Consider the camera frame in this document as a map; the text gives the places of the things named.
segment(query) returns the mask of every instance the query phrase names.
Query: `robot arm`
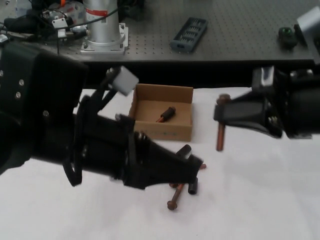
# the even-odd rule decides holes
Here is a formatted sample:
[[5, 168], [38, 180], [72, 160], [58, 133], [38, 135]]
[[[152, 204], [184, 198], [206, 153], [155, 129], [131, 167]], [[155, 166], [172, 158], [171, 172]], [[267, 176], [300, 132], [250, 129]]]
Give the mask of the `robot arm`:
[[185, 159], [134, 132], [132, 118], [98, 116], [116, 92], [126, 95], [137, 83], [125, 68], [108, 71], [100, 88], [81, 100], [76, 115], [86, 65], [9, 43], [0, 69], [0, 174], [37, 158], [62, 164], [73, 186], [82, 182], [82, 169], [138, 189], [195, 181], [202, 160]]
[[311, 70], [285, 74], [275, 67], [253, 71], [252, 91], [217, 104], [214, 119], [227, 126], [291, 139], [320, 133], [320, 76]]

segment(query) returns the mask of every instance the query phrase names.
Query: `screw head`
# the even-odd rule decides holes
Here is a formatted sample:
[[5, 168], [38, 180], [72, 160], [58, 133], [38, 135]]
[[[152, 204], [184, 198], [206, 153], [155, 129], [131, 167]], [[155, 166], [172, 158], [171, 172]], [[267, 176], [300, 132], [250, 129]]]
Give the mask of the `screw head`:
[[170, 183], [169, 186], [173, 189], [177, 188], [178, 187], [178, 183]]
[[23, 79], [19, 80], [19, 85], [22, 87], [23, 85], [25, 85], [25, 81]]
[[220, 104], [225, 104], [226, 102], [228, 102], [228, 101], [230, 101], [230, 100], [231, 100], [231, 97], [230, 97], [229, 94], [221, 94], [221, 95], [219, 96], [219, 98], [216, 100], [216, 103], [217, 103], [218, 105], [220, 105]]
[[167, 205], [168, 209], [171, 211], [175, 210], [178, 207], [177, 203], [173, 202], [173, 201], [168, 201], [166, 203], [166, 205]]
[[49, 112], [48, 112], [47, 110], [44, 110], [43, 113], [42, 113], [42, 115], [43, 115], [44, 117], [49, 117]]
[[20, 98], [21, 98], [21, 93], [20, 93], [19, 91], [17, 91], [17, 92], [15, 93], [15, 98], [16, 98], [16, 99], [20, 99]]

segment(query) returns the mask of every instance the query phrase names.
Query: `metal bracket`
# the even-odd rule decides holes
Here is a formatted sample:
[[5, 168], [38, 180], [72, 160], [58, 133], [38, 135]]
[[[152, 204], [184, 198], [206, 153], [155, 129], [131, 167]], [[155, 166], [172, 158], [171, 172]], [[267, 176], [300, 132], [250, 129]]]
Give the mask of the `metal bracket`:
[[[60, 18], [60, 19], [53, 20], [52, 25], [54, 26], [55, 29], [68, 27], [68, 24], [67, 24], [66, 19], [64, 17]], [[59, 39], [65, 38], [66, 36], [67, 35], [66, 35], [65, 29], [58, 30], [58, 38]]]

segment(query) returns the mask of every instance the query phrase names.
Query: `copper bolt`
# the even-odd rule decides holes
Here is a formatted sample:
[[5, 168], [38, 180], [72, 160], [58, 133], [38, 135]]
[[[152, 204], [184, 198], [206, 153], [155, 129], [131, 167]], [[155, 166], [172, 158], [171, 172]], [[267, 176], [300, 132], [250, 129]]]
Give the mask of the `copper bolt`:
[[184, 184], [179, 184], [179, 186], [178, 186], [178, 187], [176, 188], [176, 190], [175, 190], [175, 193], [174, 193], [174, 195], [173, 195], [173, 197], [172, 197], [172, 200], [171, 200], [171, 201], [168, 201], [168, 202], [166, 203], [169, 210], [173, 211], [173, 210], [175, 210], [175, 209], [178, 207], [177, 201], [178, 201], [178, 199], [179, 199], [179, 196], [180, 196], [180, 194], [181, 194], [182, 189], [184, 188], [184, 186], [185, 186]]
[[165, 122], [165, 119], [164, 117], [160, 117], [157, 121], [155, 121], [156, 123], [164, 123]]
[[175, 189], [176, 187], [179, 186], [179, 183], [170, 183], [169, 186]]
[[207, 164], [203, 163], [201, 166], [200, 166], [200, 170], [201, 169], [206, 169], [207, 168]]
[[[200, 166], [200, 170], [206, 169], [206, 168], [207, 168], [207, 164], [205, 164], [205, 163], [203, 163], [203, 164]], [[179, 186], [179, 183], [170, 183], [169, 186], [172, 187], [173, 189], [175, 189], [176, 187]]]
[[[228, 94], [221, 94], [219, 98], [216, 100], [216, 103], [218, 105], [226, 104], [227, 102], [231, 101], [231, 97]], [[224, 149], [224, 143], [225, 143], [225, 131], [226, 131], [226, 126], [219, 122], [218, 126], [218, 138], [216, 141], [216, 150], [218, 152], [221, 152]]]

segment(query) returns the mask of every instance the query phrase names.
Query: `cable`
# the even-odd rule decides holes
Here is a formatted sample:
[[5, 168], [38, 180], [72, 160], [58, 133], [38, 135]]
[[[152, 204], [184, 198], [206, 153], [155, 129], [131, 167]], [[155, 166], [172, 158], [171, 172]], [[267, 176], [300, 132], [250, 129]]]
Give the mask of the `cable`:
[[56, 9], [52, 9], [52, 10], [49, 10], [49, 11], [53, 11], [53, 12], [57, 12], [57, 13], [61, 13], [65, 18], [67, 18], [68, 16], [63, 12], [63, 11], [59, 11], [59, 10], [56, 10]]
[[118, 10], [121, 9], [121, 8], [124, 8], [124, 6], [122, 6], [122, 7], [120, 6], [117, 9], [113, 10], [112, 12], [110, 12], [109, 14], [107, 14], [105, 16], [102, 16], [100, 18], [97, 18], [95, 20], [91, 20], [91, 21], [87, 21], [87, 22], [83, 22], [83, 23], [78, 23], [78, 24], [73, 24], [73, 25], [70, 25], [70, 26], [58, 27], [58, 28], [55, 28], [55, 30], [71, 29], [71, 28], [74, 28], [74, 27], [82, 26], [82, 25], [93, 24], [93, 23], [99, 22], [101, 20], [104, 20], [104, 19], [110, 17], [111, 15], [115, 14], [116, 12], [118, 12]]

